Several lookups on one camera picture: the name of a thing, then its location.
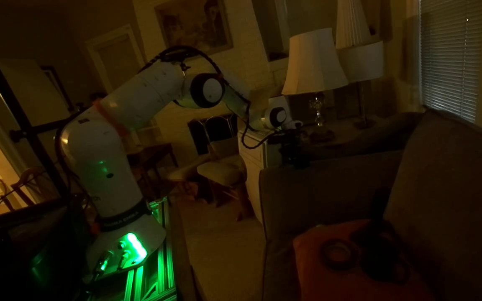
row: window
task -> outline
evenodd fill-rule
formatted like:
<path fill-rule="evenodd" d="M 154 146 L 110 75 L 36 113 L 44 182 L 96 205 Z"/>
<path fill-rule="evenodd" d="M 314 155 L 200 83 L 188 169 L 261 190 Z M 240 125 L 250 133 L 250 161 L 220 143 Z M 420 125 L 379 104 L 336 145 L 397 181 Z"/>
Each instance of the window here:
<path fill-rule="evenodd" d="M 482 0 L 420 0 L 421 98 L 475 121 Z"/>

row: gray couch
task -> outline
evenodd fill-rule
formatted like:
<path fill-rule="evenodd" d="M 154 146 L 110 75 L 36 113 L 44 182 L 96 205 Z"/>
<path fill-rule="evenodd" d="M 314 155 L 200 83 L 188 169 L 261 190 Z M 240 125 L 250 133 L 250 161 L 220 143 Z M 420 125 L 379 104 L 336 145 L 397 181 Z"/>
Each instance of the gray couch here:
<path fill-rule="evenodd" d="M 318 224 L 373 217 L 381 191 L 390 194 L 383 217 L 437 299 L 482 300 L 482 130 L 434 110 L 418 122 L 403 150 L 365 147 L 350 152 L 359 156 L 304 170 L 262 171 L 264 301 L 300 300 L 295 236 Z M 377 145 L 364 139 L 371 150 Z"/>

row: white lamp shade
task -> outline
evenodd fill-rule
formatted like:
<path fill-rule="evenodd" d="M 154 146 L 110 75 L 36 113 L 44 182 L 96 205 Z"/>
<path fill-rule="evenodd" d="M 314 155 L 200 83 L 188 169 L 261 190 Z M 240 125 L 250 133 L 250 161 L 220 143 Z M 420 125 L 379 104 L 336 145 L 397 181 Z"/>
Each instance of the white lamp shade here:
<path fill-rule="evenodd" d="M 369 44 L 366 15 L 360 0 L 338 0 L 336 22 L 336 49 Z"/>
<path fill-rule="evenodd" d="M 349 82 L 361 82 L 384 75 L 382 41 L 338 50 L 338 57 Z"/>
<path fill-rule="evenodd" d="M 289 63 L 283 94 L 321 92 L 346 84 L 332 28 L 302 33 L 289 39 Z"/>

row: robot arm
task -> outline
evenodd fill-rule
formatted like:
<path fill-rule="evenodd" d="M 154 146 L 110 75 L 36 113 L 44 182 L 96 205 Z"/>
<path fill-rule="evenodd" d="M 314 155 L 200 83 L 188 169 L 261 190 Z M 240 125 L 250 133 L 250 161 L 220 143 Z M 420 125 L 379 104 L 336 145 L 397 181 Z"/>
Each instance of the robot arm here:
<path fill-rule="evenodd" d="M 61 134 L 61 149 L 79 176 L 99 214 L 102 233 L 87 252 L 96 275 L 137 267 L 160 246 L 165 230 L 150 214 L 121 141 L 171 101 L 182 107 L 211 108 L 225 101 L 254 129 L 276 128 L 283 108 L 251 111 L 246 97 L 221 74 L 185 72 L 157 61 L 72 120 Z"/>

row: orange pillow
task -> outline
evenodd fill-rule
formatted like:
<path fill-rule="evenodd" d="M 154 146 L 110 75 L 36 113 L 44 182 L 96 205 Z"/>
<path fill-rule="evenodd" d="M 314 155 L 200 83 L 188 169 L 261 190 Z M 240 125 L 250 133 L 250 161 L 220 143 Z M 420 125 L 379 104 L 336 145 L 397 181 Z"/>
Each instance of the orange pillow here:
<path fill-rule="evenodd" d="M 293 240 L 300 290 L 303 301 L 426 301 L 434 300 L 420 276 L 410 267 L 410 278 L 404 285 L 380 282 L 367 276 L 359 266 L 360 248 L 349 235 L 369 220 L 314 227 Z M 356 248 L 358 259 L 350 270 L 337 271 L 321 261 L 320 248 L 327 240 L 337 238 Z"/>

